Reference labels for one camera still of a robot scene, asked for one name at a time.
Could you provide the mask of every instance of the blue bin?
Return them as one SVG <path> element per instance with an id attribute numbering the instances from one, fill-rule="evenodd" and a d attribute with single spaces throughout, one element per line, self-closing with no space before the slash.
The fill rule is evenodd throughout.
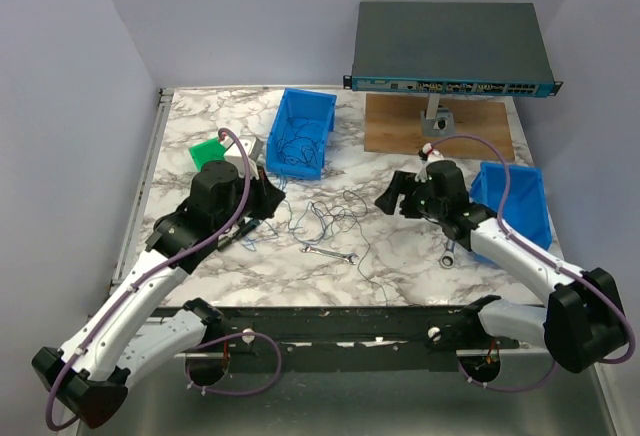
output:
<path id="1" fill-rule="evenodd" d="M 335 95 L 285 89 L 267 140 L 267 169 L 291 178 L 320 179 L 335 112 Z"/>
<path id="2" fill-rule="evenodd" d="M 551 225 L 542 173 L 537 168 L 509 166 L 511 191 L 504 207 L 504 219 L 516 231 L 543 249 L 551 246 Z M 504 192 L 502 164 L 481 163 L 480 172 L 471 184 L 471 199 L 498 210 Z M 478 261 L 491 262 L 476 255 Z"/>

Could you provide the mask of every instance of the gray floor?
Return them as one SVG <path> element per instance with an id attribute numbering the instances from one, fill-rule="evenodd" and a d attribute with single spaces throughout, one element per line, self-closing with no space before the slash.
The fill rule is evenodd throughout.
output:
<path id="1" fill-rule="evenodd" d="M 503 385 L 532 382 L 544 355 L 503 356 Z M 183 360 L 154 372 L 120 412 L 86 436 L 613 435 L 592 371 L 561 371 L 545 388 L 518 395 L 484 391 L 457 373 L 287 374 L 270 391 L 224 398 L 186 390 Z M 234 385 L 261 384 L 266 376 Z"/>

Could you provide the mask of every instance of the marble tabletop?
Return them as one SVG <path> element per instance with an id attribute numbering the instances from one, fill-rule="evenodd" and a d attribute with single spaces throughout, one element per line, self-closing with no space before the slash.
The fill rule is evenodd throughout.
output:
<path id="1" fill-rule="evenodd" d="M 255 244 L 234 243 L 223 254 L 214 252 L 165 298 L 164 306 L 181 306 L 195 297 L 230 306 L 467 304 L 486 294 L 499 294 L 518 303 L 538 302 L 505 271 L 476 262 L 460 247 L 454 268 L 441 268 L 438 261 L 445 237 L 436 225 L 386 216 L 375 208 L 373 201 L 386 189 L 393 171 L 418 171 L 420 161 L 416 156 L 363 150 L 364 93 L 317 90 L 338 98 L 322 180 L 288 180 L 285 191 L 289 204 L 280 205 L 269 221 L 273 229 L 263 224 L 251 235 L 258 240 Z M 282 92 L 283 88 L 269 87 L 176 90 L 136 254 L 143 250 L 153 222 L 173 211 L 189 193 L 196 173 L 189 147 L 214 137 L 218 127 L 228 127 L 241 136 L 255 135 L 266 143 Z M 516 164 L 531 166 L 513 99 L 485 99 L 505 104 Z M 470 185 L 480 161 L 456 162 Z M 284 184 L 276 175 L 270 178 L 276 185 Z M 360 196 L 368 211 L 350 193 L 345 200 L 345 190 Z M 359 216 L 356 224 L 353 218 L 336 222 L 337 234 L 319 244 L 325 249 L 355 252 L 361 258 L 359 266 L 299 251 L 301 244 L 290 230 L 298 220 L 298 239 L 312 239 L 321 230 L 317 218 L 305 214 L 311 201 L 342 206 Z M 555 233 L 550 252 L 561 255 Z"/>

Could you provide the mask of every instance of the metal stand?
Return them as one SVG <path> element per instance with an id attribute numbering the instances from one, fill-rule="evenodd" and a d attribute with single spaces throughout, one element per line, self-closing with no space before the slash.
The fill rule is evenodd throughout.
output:
<path id="1" fill-rule="evenodd" d="M 440 93 L 429 95 L 426 111 L 420 112 L 422 134 L 427 137 L 441 138 L 454 134 L 455 123 L 453 113 L 440 106 Z"/>

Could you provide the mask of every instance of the marble table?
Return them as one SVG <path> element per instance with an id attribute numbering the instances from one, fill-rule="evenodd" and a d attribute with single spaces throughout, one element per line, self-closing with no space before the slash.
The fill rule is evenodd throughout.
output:
<path id="1" fill-rule="evenodd" d="M 437 226 L 424 220 L 386 216 L 375 208 L 373 201 L 386 189 L 393 171 L 417 171 L 420 161 L 416 156 L 364 152 L 365 94 L 336 88 L 317 90 L 338 97 L 335 130 L 329 137 L 322 180 L 288 180 L 290 207 L 281 205 L 270 221 L 278 237 L 263 224 L 251 236 L 259 239 L 254 246 L 235 243 L 224 254 L 212 254 L 163 305 L 181 306 L 195 297 L 228 306 L 444 305 L 467 304 L 486 294 L 499 294 L 518 303 L 537 302 L 506 272 L 476 262 L 460 247 L 456 249 L 454 268 L 441 268 L 438 260 L 445 237 Z M 189 193 L 196 173 L 189 147 L 214 137 L 218 127 L 228 127 L 238 135 L 255 135 L 266 142 L 282 92 L 283 88 L 271 87 L 175 92 L 136 254 L 142 251 L 155 219 L 173 211 Z M 487 99 L 505 104 L 516 164 L 531 166 L 531 154 L 512 98 Z M 480 161 L 457 163 L 470 185 Z M 270 178 L 274 184 L 282 184 L 277 176 Z M 359 268 L 301 253 L 301 244 L 288 230 L 310 201 L 364 213 L 364 205 L 358 200 L 352 197 L 345 201 L 345 190 L 363 198 L 368 212 L 358 219 L 359 225 L 348 231 L 348 225 L 343 227 L 342 232 L 319 246 L 357 253 L 363 258 Z M 308 213 L 302 218 L 302 229 L 296 232 L 298 238 L 318 234 L 320 226 L 314 219 Z M 561 255 L 555 235 L 550 251 Z"/>

